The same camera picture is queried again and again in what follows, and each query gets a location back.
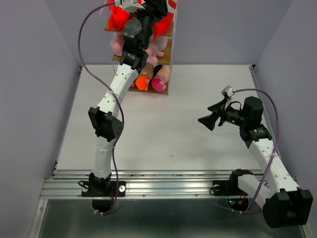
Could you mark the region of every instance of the gray wall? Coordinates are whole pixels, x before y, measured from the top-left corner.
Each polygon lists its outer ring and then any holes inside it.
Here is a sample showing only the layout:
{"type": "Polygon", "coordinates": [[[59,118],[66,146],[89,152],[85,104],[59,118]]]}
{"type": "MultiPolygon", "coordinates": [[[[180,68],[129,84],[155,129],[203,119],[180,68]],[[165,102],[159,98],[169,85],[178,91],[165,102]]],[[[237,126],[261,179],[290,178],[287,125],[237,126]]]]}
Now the gray wall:
{"type": "Polygon", "coordinates": [[[43,0],[0,1],[0,237],[27,237],[78,66],[43,0]]]}
{"type": "MultiPolygon", "coordinates": [[[[317,1],[294,0],[263,52],[256,76],[280,115],[279,148],[285,166],[315,197],[317,227],[317,1]]],[[[274,112],[268,106],[271,120],[274,112]]]]}
{"type": "MultiPolygon", "coordinates": [[[[80,24],[87,13],[104,0],[45,1],[78,59],[76,45],[80,24]]],[[[179,0],[174,63],[256,63],[291,2],[179,0]]],[[[83,32],[85,60],[92,64],[111,63],[108,45],[96,13],[83,32]]]]}

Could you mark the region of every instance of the white table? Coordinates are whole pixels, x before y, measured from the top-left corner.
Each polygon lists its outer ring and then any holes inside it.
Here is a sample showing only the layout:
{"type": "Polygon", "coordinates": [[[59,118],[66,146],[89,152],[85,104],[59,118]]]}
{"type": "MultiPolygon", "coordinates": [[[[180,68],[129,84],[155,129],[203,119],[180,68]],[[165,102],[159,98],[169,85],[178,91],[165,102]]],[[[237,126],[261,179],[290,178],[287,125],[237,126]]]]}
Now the white table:
{"type": "MultiPolygon", "coordinates": [[[[111,83],[112,65],[89,65],[111,83]]],[[[209,131],[197,119],[221,101],[222,89],[254,88],[247,65],[174,65],[169,95],[128,92],[124,101],[125,127],[116,148],[119,170],[257,170],[259,166],[239,136],[237,126],[225,123],[209,131]]],[[[88,117],[106,88],[83,70],[58,170],[90,170],[95,160],[96,136],[88,117]]],[[[239,93],[243,103],[255,92],[239,93]]]]}

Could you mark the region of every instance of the pink stuffed animal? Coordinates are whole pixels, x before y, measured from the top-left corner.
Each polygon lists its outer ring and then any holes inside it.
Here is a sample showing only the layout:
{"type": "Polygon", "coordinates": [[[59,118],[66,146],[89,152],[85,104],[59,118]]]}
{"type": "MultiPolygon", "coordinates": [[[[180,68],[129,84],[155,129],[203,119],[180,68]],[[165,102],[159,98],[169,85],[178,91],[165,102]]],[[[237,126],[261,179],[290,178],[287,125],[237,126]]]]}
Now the pink stuffed animal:
{"type": "MultiPolygon", "coordinates": [[[[124,45],[123,34],[115,33],[110,44],[110,47],[115,55],[122,56],[123,45],[124,45]]],[[[157,64],[158,57],[164,56],[163,50],[165,50],[166,46],[167,46],[166,37],[158,37],[156,40],[154,40],[153,36],[151,36],[149,47],[145,50],[149,55],[147,62],[151,64],[157,64]]]]}

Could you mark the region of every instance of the shelf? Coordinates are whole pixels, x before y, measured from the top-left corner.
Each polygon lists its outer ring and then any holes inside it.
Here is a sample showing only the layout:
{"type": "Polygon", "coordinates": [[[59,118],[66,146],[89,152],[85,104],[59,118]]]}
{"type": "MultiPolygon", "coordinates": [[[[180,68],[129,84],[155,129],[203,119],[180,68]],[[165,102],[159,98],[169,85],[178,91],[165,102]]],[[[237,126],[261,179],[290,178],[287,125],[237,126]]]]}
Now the shelf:
{"type": "Polygon", "coordinates": [[[152,84],[151,82],[149,83],[149,86],[148,86],[148,90],[145,91],[145,90],[140,90],[138,89],[138,87],[132,87],[132,88],[129,88],[129,91],[132,91],[132,92],[142,92],[142,93],[159,93],[159,94],[168,94],[168,82],[166,83],[166,88],[162,91],[162,92],[158,92],[157,90],[155,90],[153,87],[152,87],[152,84]]]}
{"type": "MultiPolygon", "coordinates": [[[[107,24],[105,25],[105,31],[108,31],[108,24],[109,24],[109,19],[107,24]]],[[[172,22],[172,24],[170,25],[169,29],[167,30],[167,32],[164,35],[161,36],[165,36],[165,37],[172,37],[173,35],[173,26],[174,26],[174,22],[172,22]]],[[[124,33],[123,28],[121,30],[115,31],[115,30],[111,30],[112,32],[121,32],[124,33]]]]}
{"type": "MultiPolygon", "coordinates": [[[[170,58],[172,55],[172,39],[168,39],[167,46],[163,52],[164,52],[164,56],[158,57],[158,61],[159,61],[158,64],[170,65],[170,58]]],[[[113,55],[112,60],[119,61],[120,56],[113,55]]]]}

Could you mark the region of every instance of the shelf board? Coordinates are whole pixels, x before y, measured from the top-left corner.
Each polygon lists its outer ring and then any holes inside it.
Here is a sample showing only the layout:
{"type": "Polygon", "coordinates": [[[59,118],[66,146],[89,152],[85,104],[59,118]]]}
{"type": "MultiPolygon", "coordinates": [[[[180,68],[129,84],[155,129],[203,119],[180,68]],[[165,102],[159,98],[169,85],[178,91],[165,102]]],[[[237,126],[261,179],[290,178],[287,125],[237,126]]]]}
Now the shelf board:
{"type": "Polygon", "coordinates": [[[157,90],[155,90],[155,89],[152,87],[151,82],[149,83],[149,86],[148,86],[148,90],[147,90],[147,91],[145,91],[145,90],[140,90],[140,89],[138,89],[138,87],[136,87],[136,86],[129,88],[129,91],[132,91],[132,92],[142,92],[142,93],[168,94],[168,82],[166,83],[166,88],[165,88],[162,92],[158,92],[157,90]]]}
{"type": "MultiPolygon", "coordinates": [[[[164,56],[158,57],[158,61],[159,61],[158,64],[170,65],[170,58],[172,55],[172,39],[168,39],[167,46],[163,52],[164,52],[164,56]]],[[[119,61],[120,56],[113,55],[112,60],[119,61]]]]}
{"type": "MultiPolygon", "coordinates": [[[[107,24],[105,25],[105,31],[108,31],[108,24],[109,24],[109,19],[107,21],[107,24]]],[[[165,37],[172,37],[173,35],[173,26],[174,26],[174,22],[172,22],[172,24],[170,25],[169,29],[166,31],[166,33],[164,35],[161,36],[165,36],[165,37]]],[[[123,28],[121,30],[115,31],[115,30],[111,30],[113,32],[121,32],[124,33],[123,28]]]]}

